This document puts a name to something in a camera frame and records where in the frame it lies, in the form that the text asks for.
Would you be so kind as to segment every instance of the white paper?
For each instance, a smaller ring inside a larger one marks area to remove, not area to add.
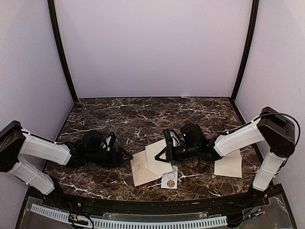
[[[178,167],[172,166],[172,172],[162,175],[161,188],[177,189]]]
[[[133,160],[131,160],[130,163],[132,166],[132,176],[135,187],[162,177],[162,175],[157,175],[145,168],[145,163],[147,163],[145,150],[134,154]]]
[[[157,175],[162,175],[164,173],[168,173],[172,171],[171,163],[157,161],[154,159],[154,157],[158,153],[160,153],[165,147],[166,147],[165,139],[145,147],[148,168],[150,171],[152,171]]]
[[[228,156],[215,161],[214,174],[242,178],[242,156],[240,155],[240,150],[236,150]]]

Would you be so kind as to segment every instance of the marble tabletop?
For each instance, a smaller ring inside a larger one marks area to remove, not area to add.
[[[68,117],[58,141],[81,139],[89,130],[117,135],[116,146],[135,154],[163,138],[162,130],[193,122],[207,138],[241,125],[227,98],[101,98],[80,99]],[[83,197],[131,201],[174,201],[228,196],[246,192],[260,166],[252,146],[241,150],[243,178],[214,175],[214,162],[196,168],[178,166],[178,188],[162,189],[161,180],[134,187],[130,162],[110,170],[95,164],[77,169],[48,161],[44,172],[59,181],[65,193]],[[194,167],[197,159],[186,164]]]

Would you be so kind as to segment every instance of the white wall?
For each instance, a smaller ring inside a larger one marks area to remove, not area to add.
[[[19,120],[54,139],[72,99],[58,57],[46,0],[2,0],[0,7],[0,129]],[[40,168],[41,160],[33,160]],[[0,173],[0,229],[15,228],[27,186]]]
[[[56,0],[78,96],[231,96],[251,4]]]
[[[299,228],[305,225],[305,2],[260,1],[253,44],[237,97],[248,121],[265,106],[294,116],[303,128],[295,153],[276,177]],[[268,147],[260,145],[263,152]]]

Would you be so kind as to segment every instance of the beige paper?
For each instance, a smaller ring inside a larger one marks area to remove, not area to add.
[[[242,178],[242,156],[240,155],[240,150],[236,150],[228,156],[215,161],[214,174]]]
[[[162,177],[162,175],[157,175],[149,169],[145,168],[145,162],[147,162],[145,150],[134,154],[133,160],[130,161],[132,165],[132,176],[135,187]]]
[[[163,161],[157,161],[154,159],[154,157],[160,153],[164,148],[166,147],[166,141],[165,139],[155,142],[153,144],[150,144],[145,147],[146,156],[147,156],[147,163],[148,168],[150,171],[157,175],[162,175],[164,173],[168,173],[172,171],[172,164],[163,162]]]

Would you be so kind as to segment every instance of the white rack strip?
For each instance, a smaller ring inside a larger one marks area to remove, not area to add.
[[[69,212],[62,210],[55,210],[48,208],[46,206],[32,204],[32,212],[39,215],[46,216],[56,221],[63,223],[69,223]],[[83,216],[78,216],[79,219],[88,222],[88,219]],[[94,222],[95,229],[205,229],[205,228],[215,228],[227,225],[227,217],[215,217],[211,219],[200,219],[200,220],[190,220],[182,222],[124,222],[115,220],[105,220],[91,217]]]

